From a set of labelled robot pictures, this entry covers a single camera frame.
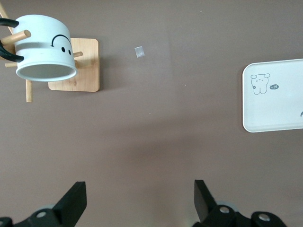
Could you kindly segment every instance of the mug handle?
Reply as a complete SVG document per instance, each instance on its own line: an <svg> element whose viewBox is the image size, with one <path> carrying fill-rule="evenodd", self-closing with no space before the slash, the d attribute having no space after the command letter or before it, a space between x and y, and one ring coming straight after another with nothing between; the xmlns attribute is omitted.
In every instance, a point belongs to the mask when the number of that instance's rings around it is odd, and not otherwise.
<svg viewBox="0 0 303 227"><path fill-rule="evenodd" d="M0 18L0 25L8 26L8 27L16 27L19 24L16 20L11 20L7 18ZM6 60L14 61L14 62L21 62L24 60L24 57L12 54L4 49L1 41L0 41L0 56Z"/></svg>

